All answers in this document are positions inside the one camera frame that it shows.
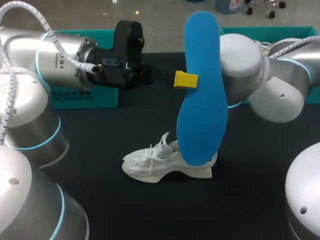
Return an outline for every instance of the yellow clip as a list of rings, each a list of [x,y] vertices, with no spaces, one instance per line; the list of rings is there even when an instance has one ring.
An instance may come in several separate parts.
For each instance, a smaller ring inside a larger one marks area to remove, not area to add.
[[[174,87],[196,88],[198,84],[198,75],[188,74],[183,71],[176,71],[174,78]]]

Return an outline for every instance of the blue container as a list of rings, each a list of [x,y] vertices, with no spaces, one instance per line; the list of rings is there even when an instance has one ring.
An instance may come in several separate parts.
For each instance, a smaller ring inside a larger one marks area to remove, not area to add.
[[[223,14],[236,14],[243,7],[244,0],[215,0],[215,9]]]

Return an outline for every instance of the shoe sole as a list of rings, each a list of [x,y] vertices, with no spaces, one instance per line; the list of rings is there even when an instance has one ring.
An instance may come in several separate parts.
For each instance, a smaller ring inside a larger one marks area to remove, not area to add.
[[[150,176],[150,177],[139,177],[139,176],[134,176],[131,175],[127,172],[125,172],[125,174],[127,174],[129,177],[141,181],[141,182],[145,182],[145,183],[149,183],[149,184],[156,184],[158,183],[164,176],[166,176],[169,173],[172,172],[180,172],[183,173],[191,178],[197,178],[197,179],[210,179],[212,178],[212,170],[211,168],[205,169],[205,170],[198,170],[198,171],[177,171],[177,170],[172,170],[172,171],[168,171],[166,174],[162,175],[162,176]]]

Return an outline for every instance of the teal box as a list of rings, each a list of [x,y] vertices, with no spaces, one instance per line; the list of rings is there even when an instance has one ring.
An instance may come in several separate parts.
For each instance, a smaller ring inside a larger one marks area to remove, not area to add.
[[[253,27],[223,27],[221,35],[241,34],[252,40],[260,42],[276,43],[283,39],[304,39],[317,36],[313,26],[253,26]],[[307,104],[320,104],[320,86],[310,89],[305,101]]]
[[[111,49],[114,45],[114,30],[64,30],[65,34],[79,34],[94,39],[100,48]],[[90,91],[69,87],[51,87],[51,102],[56,109],[100,109],[118,106],[117,88],[95,85]]]

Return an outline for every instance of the shoe lace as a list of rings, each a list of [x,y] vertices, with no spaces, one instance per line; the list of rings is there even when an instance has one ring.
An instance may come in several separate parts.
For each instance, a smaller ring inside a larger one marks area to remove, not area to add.
[[[150,161],[150,172],[149,172],[149,175],[151,174],[152,172],[152,169],[154,167],[154,162],[156,161],[164,161],[165,159],[163,158],[158,158],[156,157],[157,153],[154,152],[155,148],[157,147],[157,145],[155,145],[154,147],[152,147],[152,144],[150,145],[150,148],[146,149],[144,151],[144,153],[141,154],[141,156],[139,156],[135,161],[134,163],[137,165],[137,164],[140,164],[140,163],[145,163],[146,161]]]

